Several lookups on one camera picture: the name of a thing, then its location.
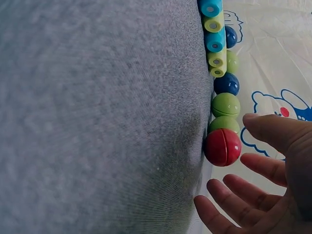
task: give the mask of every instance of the stacking toy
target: stacking toy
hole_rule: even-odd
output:
[[[229,117],[229,116],[219,116],[215,118],[210,123],[208,131],[212,132],[214,130],[221,129],[221,128],[230,129],[236,134],[239,134],[240,132],[240,127],[239,127],[238,122],[234,118]]]
[[[224,27],[224,14],[223,10],[216,17],[204,17],[203,18],[204,28],[211,33],[217,33]]]
[[[237,33],[230,26],[225,26],[226,47],[228,49],[237,44]]]
[[[210,66],[210,73],[216,78],[223,77],[226,73],[226,63],[224,63],[221,67]]]
[[[213,53],[209,52],[207,54],[208,63],[212,67],[221,67],[225,65],[226,67],[226,48],[224,47],[220,52]]]
[[[240,103],[236,96],[230,93],[221,93],[212,101],[212,113],[215,117],[230,116],[236,118],[240,112]]]
[[[199,0],[199,9],[207,17],[215,17],[223,9],[222,0]]]
[[[235,74],[235,72],[238,70],[237,55],[231,50],[227,50],[226,58],[227,58],[227,72]]]
[[[204,153],[214,166],[225,167],[233,164],[241,153],[238,135],[229,129],[217,129],[209,133],[204,142]]]
[[[239,91],[238,79],[227,72],[223,77],[214,79],[214,91],[216,94],[230,93],[236,96]]]
[[[205,45],[210,52],[220,52],[226,46],[224,27],[217,33],[206,33]]]

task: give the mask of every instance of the gray fabric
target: gray fabric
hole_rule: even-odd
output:
[[[211,92],[196,0],[1,0],[1,234],[185,233]]]

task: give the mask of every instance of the cartoon print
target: cartoon print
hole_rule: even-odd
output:
[[[237,43],[241,43],[243,40],[242,24],[237,14],[232,11],[224,11],[224,22],[225,25],[232,27],[237,33]]]
[[[276,114],[281,117],[293,118],[302,121],[312,121],[312,107],[290,90],[283,89],[280,97],[264,94],[260,91],[253,92],[253,112],[261,115]],[[242,142],[265,156],[285,160],[285,157],[267,143],[254,139],[245,128],[241,131]]]

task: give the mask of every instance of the play mat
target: play mat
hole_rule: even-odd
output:
[[[223,4],[225,24],[238,35],[233,50],[240,61],[236,76],[240,81],[237,97],[241,113],[237,120],[242,153],[254,152],[283,160],[279,152],[245,131],[242,117],[245,113],[277,114],[312,121],[312,1],[224,0]],[[203,195],[207,195],[206,178],[210,177],[205,175],[206,165],[207,161],[203,169]],[[269,193],[282,195],[285,191],[250,172],[239,160],[229,167],[214,167],[211,178],[222,180],[226,174],[241,176]],[[210,233],[206,227],[200,232]]]

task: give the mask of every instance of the blue ball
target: blue ball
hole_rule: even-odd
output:
[[[226,47],[228,49],[232,48],[237,44],[237,34],[233,28],[230,26],[225,26],[226,35]]]
[[[239,91],[238,79],[227,72],[223,77],[214,79],[214,91],[216,94],[230,93],[236,96]]]

